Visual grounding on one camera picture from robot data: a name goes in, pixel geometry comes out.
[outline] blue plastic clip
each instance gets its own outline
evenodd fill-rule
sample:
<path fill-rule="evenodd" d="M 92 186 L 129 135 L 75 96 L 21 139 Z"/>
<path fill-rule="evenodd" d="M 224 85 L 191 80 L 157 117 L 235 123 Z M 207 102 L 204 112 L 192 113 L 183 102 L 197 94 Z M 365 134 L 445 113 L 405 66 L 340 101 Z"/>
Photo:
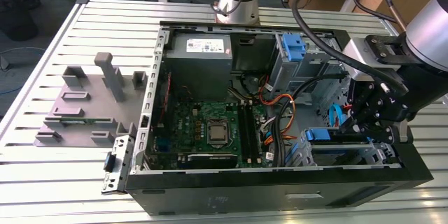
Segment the blue plastic clip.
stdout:
<path fill-rule="evenodd" d="M 329 133 L 327 129 L 309 129 L 305 131 L 308 141 L 329 141 Z"/>
<path fill-rule="evenodd" d="M 289 61 L 301 61 L 307 53 L 307 44 L 299 34 L 283 34 L 283 45 L 288 52 Z"/>

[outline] gray metal frame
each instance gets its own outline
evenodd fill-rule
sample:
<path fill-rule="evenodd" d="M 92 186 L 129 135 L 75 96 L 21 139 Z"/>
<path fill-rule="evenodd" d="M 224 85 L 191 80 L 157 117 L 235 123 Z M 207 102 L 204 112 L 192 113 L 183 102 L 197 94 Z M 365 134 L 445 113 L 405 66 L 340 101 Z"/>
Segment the gray metal frame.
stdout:
<path fill-rule="evenodd" d="M 385 29 L 379 19 L 367 15 L 315 11 L 303 11 L 301 14 L 312 27 L 343 29 L 352 37 L 395 32 Z M 448 110 L 444 99 L 424 108 L 409 122 L 413 144 L 435 180 L 417 188 L 397 190 L 356 208 L 149 216 L 131 195 L 101 196 L 101 169 L 109 148 L 33 147 L 33 136 L 44 118 L 40 113 L 51 111 L 52 99 L 63 85 L 60 75 L 65 66 L 81 65 L 88 73 L 100 73 L 93 66 L 95 54 L 91 54 L 92 46 L 87 42 L 97 47 L 111 47 L 115 43 L 112 49 L 121 56 L 112 63 L 120 67 L 121 73 L 152 67 L 153 57 L 144 54 L 149 51 L 147 56 L 153 56 L 160 20 L 213 22 L 213 14 L 208 6 L 196 4 L 91 0 L 87 5 L 75 5 L 0 123 L 1 223 L 164 221 L 236 224 L 300 221 L 359 224 L 388 221 L 443 223 L 448 219 Z M 260 8 L 260 20 L 261 25 L 297 26 L 291 11 L 284 9 Z M 149 49 L 132 48 L 129 38 L 151 45 Z M 60 53 L 67 53 L 64 45 L 75 47 L 81 55 L 64 57 Z"/>

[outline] label sticker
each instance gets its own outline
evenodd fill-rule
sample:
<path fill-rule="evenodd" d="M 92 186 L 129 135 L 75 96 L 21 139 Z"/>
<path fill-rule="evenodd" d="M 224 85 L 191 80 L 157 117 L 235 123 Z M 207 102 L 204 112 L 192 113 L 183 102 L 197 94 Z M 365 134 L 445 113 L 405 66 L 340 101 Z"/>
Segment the label sticker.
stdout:
<path fill-rule="evenodd" d="M 265 87 L 265 89 L 269 90 L 269 91 L 272 91 L 272 89 L 273 89 L 273 87 L 272 87 L 269 84 L 265 84 L 264 87 Z"/>
<path fill-rule="evenodd" d="M 271 153 L 271 152 L 267 152 L 265 154 L 267 154 L 267 155 L 265 155 L 265 156 L 267 156 L 267 157 L 265 157 L 265 158 L 267 158 L 267 160 L 271 160 L 271 161 L 273 161 L 273 153 Z"/>
<path fill-rule="evenodd" d="M 224 40 L 188 39 L 187 52 L 224 52 Z"/>

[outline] motherboard chip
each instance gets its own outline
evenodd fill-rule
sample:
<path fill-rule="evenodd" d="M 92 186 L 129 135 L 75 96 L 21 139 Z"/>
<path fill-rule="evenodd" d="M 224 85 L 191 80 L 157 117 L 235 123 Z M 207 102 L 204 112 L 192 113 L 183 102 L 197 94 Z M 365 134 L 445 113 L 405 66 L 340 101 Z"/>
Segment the motherboard chip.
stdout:
<path fill-rule="evenodd" d="M 207 143 L 221 148 L 228 143 L 228 121 L 225 119 L 209 119 L 207 122 Z"/>
<path fill-rule="evenodd" d="M 224 126 L 211 126 L 209 127 L 209 139 L 211 141 L 225 141 L 225 127 Z"/>

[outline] black wire harness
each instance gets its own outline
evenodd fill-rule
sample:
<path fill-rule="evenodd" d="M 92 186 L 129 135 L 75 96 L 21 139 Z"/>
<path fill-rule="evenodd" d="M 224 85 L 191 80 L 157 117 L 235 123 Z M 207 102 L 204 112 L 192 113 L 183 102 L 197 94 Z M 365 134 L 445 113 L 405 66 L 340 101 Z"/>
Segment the black wire harness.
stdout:
<path fill-rule="evenodd" d="M 364 12 L 367 12 L 368 14 L 372 14 L 372 15 L 376 16 L 377 18 L 384 19 L 384 20 L 387 20 L 387 21 L 391 21 L 391 22 L 393 22 L 393 23 L 397 22 L 397 21 L 395 20 L 395 18 L 392 18 L 392 17 L 384 15 L 383 13 L 379 13 L 379 12 L 376 12 L 376 11 L 368 9 L 365 6 L 363 6 L 363 4 L 360 3 L 359 0 L 353 0 L 353 2 L 355 2 L 355 5 L 357 6 L 357 8 L 360 8 L 360 9 L 361 9 Z"/>

